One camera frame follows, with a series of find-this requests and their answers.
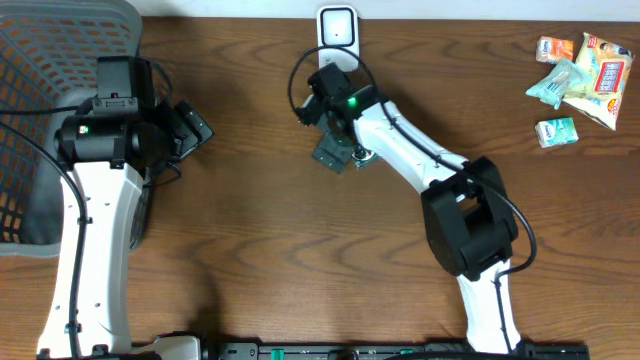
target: wood grain surface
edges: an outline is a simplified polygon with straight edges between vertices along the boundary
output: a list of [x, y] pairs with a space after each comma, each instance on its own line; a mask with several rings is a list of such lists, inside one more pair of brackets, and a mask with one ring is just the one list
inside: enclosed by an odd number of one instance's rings
[[[450, 150], [490, 157], [539, 241], [511, 278], [516, 324], [535, 341], [585, 342], [593, 359], [640, 357], [640, 71], [613, 132], [525, 90], [552, 66], [549, 35], [582, 31], [640, 51], [640, 24], [361, 21], [361, 55], [400, 110]], [[458, 285], [425, 241], [419, 197], [387, 164], [336, 175], [285, 96], [315, 22], [145, 19], [142, 52], [167, 69], [216, 137], [157, 189], [129, 268], [136, 341], [173, 330], [264, 342], [463, 338]], [[300, 69], [301, 103], [316, 58]], [[577, 144], [541, 149], [534, 125], [573, 116]], [[528, 254], [524, 235], [514, 263]], [[0, 259], [0, 358], [33, 358], [55, 260]]]

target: gray plastic basket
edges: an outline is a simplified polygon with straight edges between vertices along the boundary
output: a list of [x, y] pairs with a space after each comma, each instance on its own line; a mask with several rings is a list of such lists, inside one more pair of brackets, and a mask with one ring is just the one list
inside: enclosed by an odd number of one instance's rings
[[[96, 94], [96, 59], [136, 55], [142, 20], [125, 0], [0, 0], [0, 109], [79, 105]], [[54, 153], [53, 134], [70, 113], [0, 121]], [[142, 237], [150, 193], [134, 220]], [[0, 255], [57, 256], [62, 189], [55, 170], [0, 129]]]

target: small teal box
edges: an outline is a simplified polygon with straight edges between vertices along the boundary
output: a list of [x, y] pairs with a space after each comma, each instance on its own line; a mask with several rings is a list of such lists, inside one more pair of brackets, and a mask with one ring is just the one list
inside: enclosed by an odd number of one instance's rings
[[573, 144], [578, 141], [578, 133], [572, 118], [540, 121], [536, 125], [536, 133], [543, 148]]

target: plastic package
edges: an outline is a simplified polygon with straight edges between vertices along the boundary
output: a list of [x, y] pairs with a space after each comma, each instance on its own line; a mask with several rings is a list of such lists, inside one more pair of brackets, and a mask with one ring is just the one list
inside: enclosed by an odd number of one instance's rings
[[557, 64], [562, 59], [573, 60], [573, 41], [548, 36], [538, 40], [536, 61]]
[[562, 59], [551, 74], [529, 88], [526, 94], [540, 98], [540, 101], [558, 110], [567, 89], [591, 82], [591, 77], [585, 71], [571, 61]]
[[543, 148], [573, 144], [578, 141], [578, 133], [572, 118], [540, 121], [536, 125], [536, 133]]
[[592, 81], [568, 89], [564, 102], [615, 130], [634, 55], [593, 35], [584, 33], [584, 37], [576, 65], [586, 71]]

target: yellow snack bag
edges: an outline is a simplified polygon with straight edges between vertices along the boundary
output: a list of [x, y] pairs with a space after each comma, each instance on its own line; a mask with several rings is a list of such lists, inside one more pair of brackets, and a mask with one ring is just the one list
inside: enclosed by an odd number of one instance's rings
[[592, 82], [567, 90], [563, 101], [592, 120], [616, 129], [622, 94], [629, 79], [634, 55], [616, 44], [584, 33], [576, 65]]

